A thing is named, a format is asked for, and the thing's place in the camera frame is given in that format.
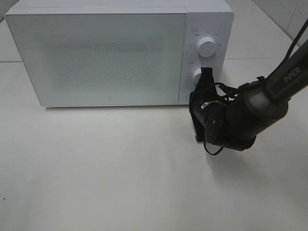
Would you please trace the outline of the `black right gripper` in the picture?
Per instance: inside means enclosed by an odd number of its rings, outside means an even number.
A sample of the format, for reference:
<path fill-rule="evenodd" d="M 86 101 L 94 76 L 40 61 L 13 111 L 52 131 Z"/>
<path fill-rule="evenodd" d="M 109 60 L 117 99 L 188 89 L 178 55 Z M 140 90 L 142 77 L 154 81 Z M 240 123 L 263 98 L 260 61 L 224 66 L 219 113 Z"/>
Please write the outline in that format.
<path fill-rule="evenodd" d="M 189 112 L 195 131 L 197 142 L 205 141 L 206 120 L 209 114 L 218 107 L 226 107 L 224 101 L 220 101 L 213 78 L 213 68 L 201 67 L 201 75 L 195 90 L 190 93 Z"/>

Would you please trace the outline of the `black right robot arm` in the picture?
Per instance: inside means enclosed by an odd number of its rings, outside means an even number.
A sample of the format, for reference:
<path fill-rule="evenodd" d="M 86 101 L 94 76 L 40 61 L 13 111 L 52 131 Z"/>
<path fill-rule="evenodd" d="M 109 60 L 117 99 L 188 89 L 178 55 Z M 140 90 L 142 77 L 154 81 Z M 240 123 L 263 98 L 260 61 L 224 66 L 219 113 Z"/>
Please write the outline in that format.
<path fill-rule="evenodd" d="M 268 76 L 238 88 L 214 82 L 212 69 L 201 76 L 190 94 L 189 112 L 197 142 L 219 149 L 249 149 L 259 133 L 285 117 L 289 100 L 308 85 L 308 44 Z"/>

